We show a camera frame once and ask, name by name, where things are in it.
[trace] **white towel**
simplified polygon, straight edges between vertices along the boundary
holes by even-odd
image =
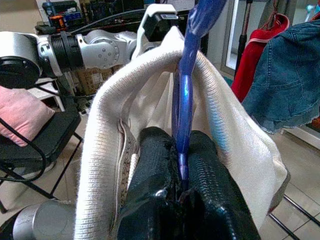
[[[157,126],[171,134],[172,74],[184,47],[176,27],[161,46],[115,73],[94,98],[85,131],[76,204],[75,240],[113,239],[123,136],[121,120],[137,138]],[[288,172],[275,143],[247,115],[202,55],[193,72],[192,129],[212,136],[219,159],[238,184],[259,229]]]

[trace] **red jacket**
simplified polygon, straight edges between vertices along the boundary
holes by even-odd
[[[290,22],[287,16],[277,13],[274,17],[275,21],[271,29],[259,28],[252,32],[243,51],[238,71],[231,85],[232,91],[240,102],[245,99],[249,92],[254,81],[258,61],[268,41],[289,27]]]

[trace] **robotic arm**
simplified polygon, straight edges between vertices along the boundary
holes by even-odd
[[[108,69],[127,64],[137,34],[93,30],[87,35],[41,35],[0,32],[0,86],[31,88],[38,78],[62,76],[78,68]]]

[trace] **denim jacket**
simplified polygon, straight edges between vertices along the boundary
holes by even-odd
[[[270,133],[319,116],[320,20],[294,25],[268,42],[242,105]]]

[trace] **blue handle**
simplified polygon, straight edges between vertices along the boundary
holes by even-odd
[[[172,135],[176,141],[178,166],[182,187],[188,189],[188,149],[192,129],[193,86],[195,67],[201,38],[217,21],[227,0],[200,0],[189,12],[182,58],[174,77],[172,99]]]

